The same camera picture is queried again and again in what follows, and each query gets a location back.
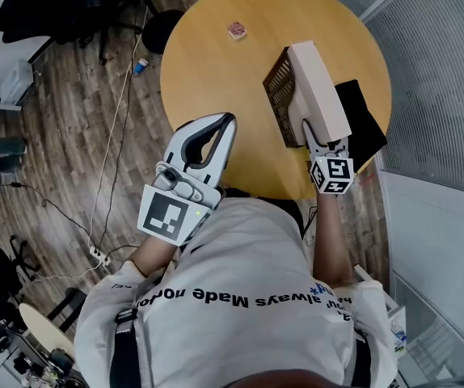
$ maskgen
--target round wooden table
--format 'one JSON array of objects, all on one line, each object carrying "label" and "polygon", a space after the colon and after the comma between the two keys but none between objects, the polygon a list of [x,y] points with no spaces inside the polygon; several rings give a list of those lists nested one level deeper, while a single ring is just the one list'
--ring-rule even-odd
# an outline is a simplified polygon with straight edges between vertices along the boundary
[{"label": "round wooden table", "polygon": [[72,359],[75,359],[72,341],[45,315],[27,303],[20,303],[19,310],[29,331],[49,353],[59,348],[63,349]]},{"label": "round wooden table", "polygon": [[[227,31],[234,21],[247,30],[237,42]],[[160,85],[171,127],[234,113],[238,131],[222,180],[250,194],[294,200],[315,194],[309,153],[285,147],[263,88],[282,49],[303,40],[315,43],[334,84],[358,80],[386,133],[391,90],[385,60],[365,25],[336,0],[200,0],[167,42]]]}]

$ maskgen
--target power strip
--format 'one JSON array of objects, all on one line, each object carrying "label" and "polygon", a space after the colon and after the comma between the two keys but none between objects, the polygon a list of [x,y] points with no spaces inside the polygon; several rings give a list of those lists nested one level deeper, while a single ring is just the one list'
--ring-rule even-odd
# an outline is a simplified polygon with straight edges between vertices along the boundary
[{"label": "power strip", "polygon": [[90,246],[90,254],[93,255],[103,266],[108,266],[112,260],[102,251],[97,250],[94,246]]}]

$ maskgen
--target white t-shirt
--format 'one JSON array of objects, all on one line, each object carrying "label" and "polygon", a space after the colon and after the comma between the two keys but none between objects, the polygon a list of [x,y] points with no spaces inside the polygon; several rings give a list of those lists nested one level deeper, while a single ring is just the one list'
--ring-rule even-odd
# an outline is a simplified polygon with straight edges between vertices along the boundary
[{"label": "white t-shirt", "polygon": [[274,369],[348,384],[354,326],[367,334],[371,387],[397,372],[381,284],[333,292],[313,279],[297,223],[264,201],[223,200],[176,270],[136,298],[143,281],[126,262],[85,301],[74,346],[91,388],[108,387],[114,319],[131,306],[143,315],[155,388],[218,388]]}]

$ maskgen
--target beige box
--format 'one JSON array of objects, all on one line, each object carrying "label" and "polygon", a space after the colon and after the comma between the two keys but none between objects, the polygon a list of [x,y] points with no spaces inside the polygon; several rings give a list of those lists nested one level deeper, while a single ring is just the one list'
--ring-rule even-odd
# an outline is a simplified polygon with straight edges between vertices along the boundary
[{"label": "beige box", "polygon": [[302,130],[304,118],[320,144],[349,136],[352,131],[344,108],[314,42],[291,44],[288,57],[295,73],[295,93],[288,115],[297,143],[306,143]]}]

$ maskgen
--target wooden floor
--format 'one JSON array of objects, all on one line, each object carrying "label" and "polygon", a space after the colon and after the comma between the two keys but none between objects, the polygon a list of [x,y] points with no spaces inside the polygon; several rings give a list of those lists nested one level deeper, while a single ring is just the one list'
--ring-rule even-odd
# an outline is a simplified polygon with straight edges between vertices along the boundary
[{"label": "wooden floor", "polygon": [[[197,0],[153,0],[158,9],[187,10]],[[144,7],[130,7],[124,21],[141,24]],[[91,212],[99,185],[99,171],[131,57],[131,31],[110,31],[107,59],[97,59],[97,39],[85,49],[74,43],[53,44],[34,64],[35,86],[19,113],[0,113],[0,137],[21,135],[28,143],[23,166],[5,182],[18,180],[37,188],[67,214],[90,229]],[[138,245],[145,235],[137,227],[141,193],[154,177],[154,165],[162,157],[172,134],[162,108],[159,86],[162,57],[149,54],[139,44],[135,59],[145,57],[148,69],[132,78],[130,100],[124,93],[103,186],[94,217],[94,234],[99,242],[110,204],[126,108],[129,119],[119,161],[108,232],[101,247],[109,251],[125,244]],[[312,203],[302,202],[305,219]],[[388,287],[388,248],[385,217],[378,176],[373,164],[356,179],[342,197],[342,217],[353,262],[361,264]],[[78,276],[96,265],[89,255],[86,235],[31,190],[0,189],[0,246],[6,251],[9,237],[16,234],[29,241],[29,257],[42,267],[42,276]],[[114,253],[115,271],[133,249]],[[107,273],[102,268],[70,280],[53,278],[24,285],[25,298],[48,313],[70,286],[88,292]]]}]

